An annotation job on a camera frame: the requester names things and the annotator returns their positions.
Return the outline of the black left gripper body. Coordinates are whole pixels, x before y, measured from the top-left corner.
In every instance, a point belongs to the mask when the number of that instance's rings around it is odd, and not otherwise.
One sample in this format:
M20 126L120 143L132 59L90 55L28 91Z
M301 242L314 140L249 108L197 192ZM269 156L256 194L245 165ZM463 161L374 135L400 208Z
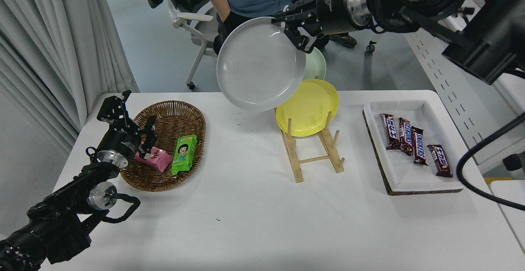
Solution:
M109 129L100 142L100 161L112 164L130 164L137 153L141 137Z

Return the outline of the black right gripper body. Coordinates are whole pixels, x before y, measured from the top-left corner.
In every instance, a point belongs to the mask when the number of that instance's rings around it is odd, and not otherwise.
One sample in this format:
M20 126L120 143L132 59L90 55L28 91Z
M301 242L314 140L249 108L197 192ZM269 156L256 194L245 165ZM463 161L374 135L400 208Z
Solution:
M316 12L321 33L339 34L352 30L346 0L316 0Z

